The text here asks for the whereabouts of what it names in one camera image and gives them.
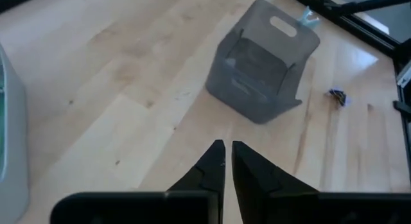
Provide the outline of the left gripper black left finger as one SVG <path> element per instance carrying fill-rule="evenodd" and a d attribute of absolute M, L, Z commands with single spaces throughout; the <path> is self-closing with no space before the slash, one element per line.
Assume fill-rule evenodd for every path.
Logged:
<path fill-rule="evenodd" d="M 169 189 L 166 223 L 221 223 L 225 189 L 225 146 L 215 140 Z"/>

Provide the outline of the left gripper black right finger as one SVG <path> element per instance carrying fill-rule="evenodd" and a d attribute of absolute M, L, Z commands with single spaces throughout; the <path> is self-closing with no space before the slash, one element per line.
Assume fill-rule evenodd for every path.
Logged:
<path fill-rule="evenodd" d="M 232 142 L 231 159 L 244 223 L 302 223 L 301 214 L 275 204 L 274 198 L 316 193 L 315 188 L 282 170 L 244 142 Z"/>

